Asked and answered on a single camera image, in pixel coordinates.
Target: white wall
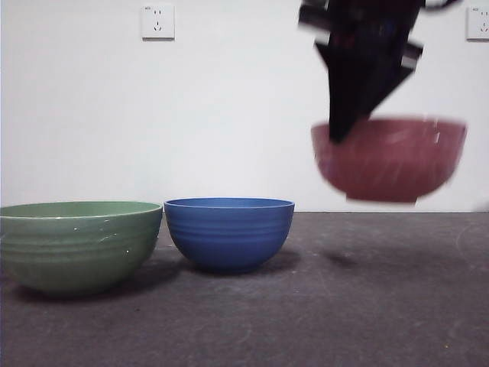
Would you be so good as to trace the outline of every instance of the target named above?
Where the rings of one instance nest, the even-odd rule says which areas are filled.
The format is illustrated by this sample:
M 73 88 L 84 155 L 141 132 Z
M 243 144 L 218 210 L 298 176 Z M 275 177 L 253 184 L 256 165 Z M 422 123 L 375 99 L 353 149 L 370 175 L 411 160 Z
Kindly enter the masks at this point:
M 142 42 L 135 0 L 3 0 L 2 199 L 273 196 L 298 210 L 465 211 L 489 200 L 489 44 L 465 7 L 425 16 L 417 74 L 379 109 L 464 118 L 451 183 L 416 207 L 324 183 L 309 138 L 328 112 L 300 0 L 174 0 L 176 41 Z

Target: bowl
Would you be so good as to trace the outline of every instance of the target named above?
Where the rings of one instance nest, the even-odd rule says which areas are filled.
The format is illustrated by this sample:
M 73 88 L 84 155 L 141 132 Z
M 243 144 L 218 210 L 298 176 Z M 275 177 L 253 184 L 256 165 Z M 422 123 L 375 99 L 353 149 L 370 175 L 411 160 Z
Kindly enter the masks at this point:
M 154 250 L 163 208 L 151 203 L 37 203 L 0 209 L 2 270 L 51 296 L 102 292 Z
M 415 203 L 441 187 L 461 157 L 466 127 L 446 119 L 364 119 L 339 145 L 313 127 L 322 176 L 349 199 Z
M 294 203 L 256 198 L 195 198 L 167 201 L 170 235 L 201 269 L 253 271 L 273 257 L 289 233 Z

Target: wall socket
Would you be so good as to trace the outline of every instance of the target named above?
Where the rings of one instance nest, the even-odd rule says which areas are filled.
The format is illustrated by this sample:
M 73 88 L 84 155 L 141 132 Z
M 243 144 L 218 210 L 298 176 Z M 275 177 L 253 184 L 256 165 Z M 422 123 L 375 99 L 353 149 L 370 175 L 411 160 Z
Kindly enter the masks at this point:
M 175 7 L 172 4 L 145 5 L 141 9 L 141 36 L 144 41 L 175 39 Z
M 467 39 L 489 41 L 489 6 L 467 8 Z

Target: bowl rim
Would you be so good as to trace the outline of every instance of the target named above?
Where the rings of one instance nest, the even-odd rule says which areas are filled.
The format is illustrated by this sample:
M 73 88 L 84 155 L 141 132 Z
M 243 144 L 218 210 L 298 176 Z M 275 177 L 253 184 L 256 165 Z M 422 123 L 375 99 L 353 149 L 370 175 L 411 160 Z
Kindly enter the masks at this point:
M 10 216 L 2 214 L 3 209 L 18 208 L 22 206 L 37 206 L 37 205 L 50 205 L 50 204 L 77 204 L 77 203 L 91 203 L 91 204 L 107 204 L 107 203 L 134 203 L 134 204 L 147 204 L 152 205 L 154 208 L 147 210 L 139 210 L 131 213 L 116 213 L 116 214 L 99 214 L 94 216 Z M 74 200 L 74 201 L 46 201 L 39 203 L 26 203 L 11 206 L 0 207 L 0 219 L 23 219 L 23 220 L 43 220 L 43 219 L 97 219 L 97 218 L 107 218 L 107 217 L 119 217 L 119 216 L 136 216 L 144 213 L 152 213 L 163 209 L 163 205 L 160 203 L 149 203 L 144 201 L 133 201 L 133 200 Z
M 207 206 L 207 205 L 183 205 L 176 203 L 182 200 L 208 200 L 208 199 L 231 199 L 231 200 L 265 200 L 270 202 L 276 202 L 277 205 L 270 206 Z M 182 197 L 179 199 L 167 200 L 164 202 L 165 206 L 172 206 L 174 208 L 193 208 L 193 209 L 273 209 L 273 208 L 286 208 L 295 206 L 296 204 L 290 200 L 276 199 L 271 197 L 251 197 L 251 196 L 200 196 L 200 197 Z
M 450 125 L 458 128 L 468 130 L 467 122 L 464 119 L 458 119 L 454 117 L 447 117 L 444 115 L 422 115 L 422 114 L 410 114 L 410 115 L 373 115 L 368 119 L 361 119 L 368 121 L 411 121 L 411 122 L 424 122 L 424 123 L 436 123 L 437 125 Z M 322 126 L 329 126 L 329 120 L 318 121 L 313 124 L 311 130 L 316 130 Z

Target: black robotic arm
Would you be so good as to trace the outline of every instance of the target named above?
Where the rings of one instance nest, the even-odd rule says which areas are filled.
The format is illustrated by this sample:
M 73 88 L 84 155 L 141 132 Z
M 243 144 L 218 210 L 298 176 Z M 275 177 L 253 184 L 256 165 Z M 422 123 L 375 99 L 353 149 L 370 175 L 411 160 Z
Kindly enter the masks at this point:
M 461 0 L 303 0 L 299 23 L 329 33 L 315 46 L 329 69 L 329 131 L 341 142 L 416 69 L 423 47 L 409 41 L 420 9 Z

